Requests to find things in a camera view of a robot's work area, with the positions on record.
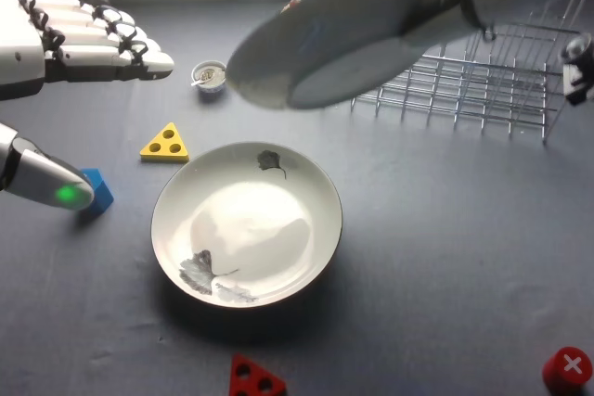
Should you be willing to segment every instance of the white robotic hand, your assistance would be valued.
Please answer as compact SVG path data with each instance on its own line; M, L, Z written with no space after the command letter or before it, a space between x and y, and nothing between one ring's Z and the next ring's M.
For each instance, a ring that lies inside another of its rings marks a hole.
M155 80L174 62L109 0L0 0L0 100L57 81Z

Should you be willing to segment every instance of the dish rack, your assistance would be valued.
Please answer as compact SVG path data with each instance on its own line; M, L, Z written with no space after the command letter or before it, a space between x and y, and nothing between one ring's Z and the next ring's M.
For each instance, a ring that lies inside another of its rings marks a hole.
M585 0L551 0L517 23L499 24L492 42L482 32L429 50L415 65L356 104L399 106L463 120L540 131L547 142L567 101L563 95L561 50L577 35L573 29Z

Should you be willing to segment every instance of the blue cube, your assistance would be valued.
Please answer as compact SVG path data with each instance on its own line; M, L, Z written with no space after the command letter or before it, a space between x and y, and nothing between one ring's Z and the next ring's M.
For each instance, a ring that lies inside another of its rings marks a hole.
M111 194L108 185L105 184L105 180L98 169L81 169L81 172L89 179L93 186L93 190L95 191L95 199L84 212L100 215L105 212L113 202L113 195Z

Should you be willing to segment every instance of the red cylinder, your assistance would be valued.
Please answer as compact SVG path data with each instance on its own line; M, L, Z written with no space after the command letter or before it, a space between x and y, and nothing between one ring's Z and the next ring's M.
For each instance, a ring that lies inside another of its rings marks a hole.
M592 377L592 362L576 347L557 351L542 369L542 378L554 396L577 394Z

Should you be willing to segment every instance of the red block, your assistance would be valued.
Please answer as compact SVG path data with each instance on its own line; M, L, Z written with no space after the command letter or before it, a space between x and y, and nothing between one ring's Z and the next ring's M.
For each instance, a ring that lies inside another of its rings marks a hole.
M287 385L240 354L233 357L229 396L286 396Z
M592 377L592 362L576 347L561 348L542 369L545 385L554 396L577 394Z

